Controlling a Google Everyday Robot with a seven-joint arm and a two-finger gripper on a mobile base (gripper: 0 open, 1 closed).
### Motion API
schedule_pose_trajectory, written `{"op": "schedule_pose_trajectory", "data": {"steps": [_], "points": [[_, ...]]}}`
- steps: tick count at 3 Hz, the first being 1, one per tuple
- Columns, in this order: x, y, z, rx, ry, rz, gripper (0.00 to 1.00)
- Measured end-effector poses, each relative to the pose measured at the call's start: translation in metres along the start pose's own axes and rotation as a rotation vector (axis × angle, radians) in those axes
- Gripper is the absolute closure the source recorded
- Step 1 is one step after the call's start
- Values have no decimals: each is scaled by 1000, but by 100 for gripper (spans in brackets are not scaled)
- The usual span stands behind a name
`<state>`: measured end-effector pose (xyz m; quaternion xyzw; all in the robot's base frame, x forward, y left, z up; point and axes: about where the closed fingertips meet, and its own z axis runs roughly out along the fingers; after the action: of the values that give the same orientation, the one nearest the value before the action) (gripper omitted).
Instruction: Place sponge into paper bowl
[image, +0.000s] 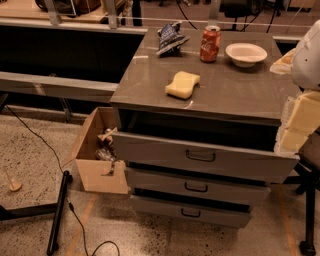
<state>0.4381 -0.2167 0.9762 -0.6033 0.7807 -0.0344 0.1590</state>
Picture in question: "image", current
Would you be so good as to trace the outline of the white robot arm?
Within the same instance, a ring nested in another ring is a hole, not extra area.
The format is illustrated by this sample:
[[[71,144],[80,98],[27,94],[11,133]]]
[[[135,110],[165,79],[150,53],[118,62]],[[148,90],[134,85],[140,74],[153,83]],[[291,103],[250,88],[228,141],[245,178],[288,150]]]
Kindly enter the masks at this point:
[[[288,97],[274,152],[293,155],[320,126],[320,21],[316,21],[297,46],[274,62],[270,71],[290,74],[302,92]]]

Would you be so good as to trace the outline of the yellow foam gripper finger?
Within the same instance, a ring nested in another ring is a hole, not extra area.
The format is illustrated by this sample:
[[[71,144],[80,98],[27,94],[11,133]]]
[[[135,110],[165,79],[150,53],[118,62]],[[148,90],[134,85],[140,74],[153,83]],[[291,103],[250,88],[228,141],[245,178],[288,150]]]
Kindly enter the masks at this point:
[[[279,75],[290,74],[294,52],[295,49],[288,51],[285,55],[271,65],[269,71]]]
[[[289,97],[276,135],[276,154],[296,154],[320,126],[320,92],[306,91]]]

